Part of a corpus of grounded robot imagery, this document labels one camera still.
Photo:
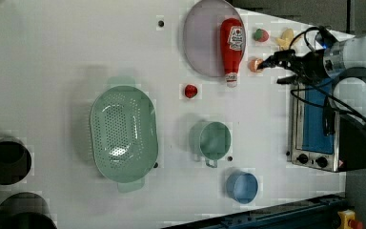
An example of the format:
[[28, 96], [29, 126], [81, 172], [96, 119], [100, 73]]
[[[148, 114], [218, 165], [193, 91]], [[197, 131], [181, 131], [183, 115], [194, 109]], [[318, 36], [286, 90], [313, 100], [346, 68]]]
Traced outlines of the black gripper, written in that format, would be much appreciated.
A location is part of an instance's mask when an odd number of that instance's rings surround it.
[[276, 83], [279, 85], [319, 84], [328, 78], [323, 65], [324, 51], [308, 52], [302, 57], [295, 58], [295, 50], [289, 49], [275, 52], [267, 59], [257, 65], [258, 70], [266, 68], [280, 67], [287, 69], [294, 63], [295, 75], [278, 78]]

